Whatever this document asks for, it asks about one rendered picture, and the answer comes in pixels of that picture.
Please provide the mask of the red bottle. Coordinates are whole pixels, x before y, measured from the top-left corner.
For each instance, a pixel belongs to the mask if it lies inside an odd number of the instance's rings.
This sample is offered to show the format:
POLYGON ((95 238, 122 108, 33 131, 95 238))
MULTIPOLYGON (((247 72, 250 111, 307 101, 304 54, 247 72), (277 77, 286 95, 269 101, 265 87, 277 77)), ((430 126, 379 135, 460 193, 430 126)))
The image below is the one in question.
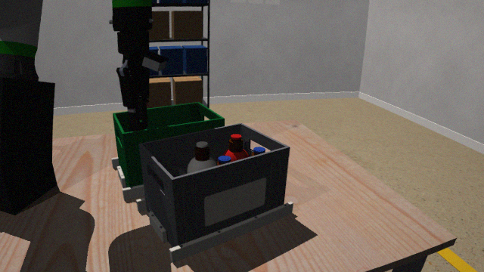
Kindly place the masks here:
POLYGON ((230 156, 231 162, 250 157, 247 151, 243 149, 243 140, 240 134, 231 135, 229 148, 222 155, 230 156))

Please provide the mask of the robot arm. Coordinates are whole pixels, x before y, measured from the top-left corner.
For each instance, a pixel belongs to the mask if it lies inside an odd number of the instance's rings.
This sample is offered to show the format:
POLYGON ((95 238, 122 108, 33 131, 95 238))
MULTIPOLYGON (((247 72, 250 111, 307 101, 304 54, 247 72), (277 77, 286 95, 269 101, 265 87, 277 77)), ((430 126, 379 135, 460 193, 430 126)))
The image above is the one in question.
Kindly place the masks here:
MULTIPOLYGON (((38 81, 38 49, 43 0, 0 0, 0 77, 38 81)), ((112 0, 113 30, 145 32, 152 29, 152 0, 112 0)), ((154 71, 164 70, 169 58, 147 52, 139 61, 154 71)))

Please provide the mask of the green crate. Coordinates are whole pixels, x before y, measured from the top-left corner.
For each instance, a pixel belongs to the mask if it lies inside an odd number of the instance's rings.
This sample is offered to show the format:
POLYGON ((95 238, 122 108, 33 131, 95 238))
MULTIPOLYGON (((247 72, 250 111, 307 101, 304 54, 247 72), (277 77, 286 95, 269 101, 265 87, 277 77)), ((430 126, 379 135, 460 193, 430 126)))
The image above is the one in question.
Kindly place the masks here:
POLYGON ((147 125, 145 130, 130 131, 127 111, 115 133, 119 166, 127 187, 144 184, 139 144, 222 127, 225 126, 225 118, 196 102, 148 108, 147 125), (204 116, 210 120, 204 121, 204 116))

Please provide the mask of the dark grey plastic crate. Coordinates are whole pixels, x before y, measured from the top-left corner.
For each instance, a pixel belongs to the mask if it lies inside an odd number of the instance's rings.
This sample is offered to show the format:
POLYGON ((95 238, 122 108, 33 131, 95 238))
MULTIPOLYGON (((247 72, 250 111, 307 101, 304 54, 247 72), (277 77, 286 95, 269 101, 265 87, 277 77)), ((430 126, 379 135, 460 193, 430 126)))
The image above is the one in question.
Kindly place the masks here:
POLYGON ((260 215, 284 204, 289 155, 290 147, 243 123, 161 139, 144 174, 147 212, 172 247, 260 215), (232 134, 250 157, 187 173, 197 142, 218 162, 232 134), (251 141, 270 151, 251 156, 251 141))

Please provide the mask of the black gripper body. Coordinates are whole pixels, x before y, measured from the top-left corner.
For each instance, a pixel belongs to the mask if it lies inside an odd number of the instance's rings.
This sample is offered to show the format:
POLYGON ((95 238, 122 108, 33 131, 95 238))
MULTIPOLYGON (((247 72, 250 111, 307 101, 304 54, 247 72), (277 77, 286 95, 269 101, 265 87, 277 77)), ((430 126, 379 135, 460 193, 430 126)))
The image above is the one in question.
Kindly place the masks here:
POLYGON ((135 62, 139 54, 149 52, 149 31, 118 32, 118 52, 123 55, 123 64, 127 60, 130 76, 135 76, 135 62))

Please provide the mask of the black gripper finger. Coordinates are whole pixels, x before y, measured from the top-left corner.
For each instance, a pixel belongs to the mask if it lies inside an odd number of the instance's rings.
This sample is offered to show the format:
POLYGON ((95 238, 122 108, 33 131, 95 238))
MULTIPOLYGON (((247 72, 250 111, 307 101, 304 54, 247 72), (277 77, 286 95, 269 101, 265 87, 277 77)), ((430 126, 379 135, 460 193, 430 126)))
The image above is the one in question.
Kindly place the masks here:
POLYGON ((138 107, 138 79, 139 79, 140 61, 135 62, 135 76, 130 76, 127 60, 116 72, 119 76, 120 89, 123 99, 123 106, 127 107, 129 113, 130 131, 141 130, 140 116, 138 107), (132 81, 132 82, 131 82, 132 81))
POLYGON ((140 61, 141 65, 141 74, 139 74, 138 79, 138 107, 140 113, 140 119, 144 120, 144 124, 147 125, 147 106, 146 104, 149 102, 147 98, 149 98, 149 72, 150 69, 147 67, 144 68, 142 66, 143 61, 140 61), (145 86, 144 86, 145 85, 145 86), (145 93, 146 91, 146 93, 145 93))

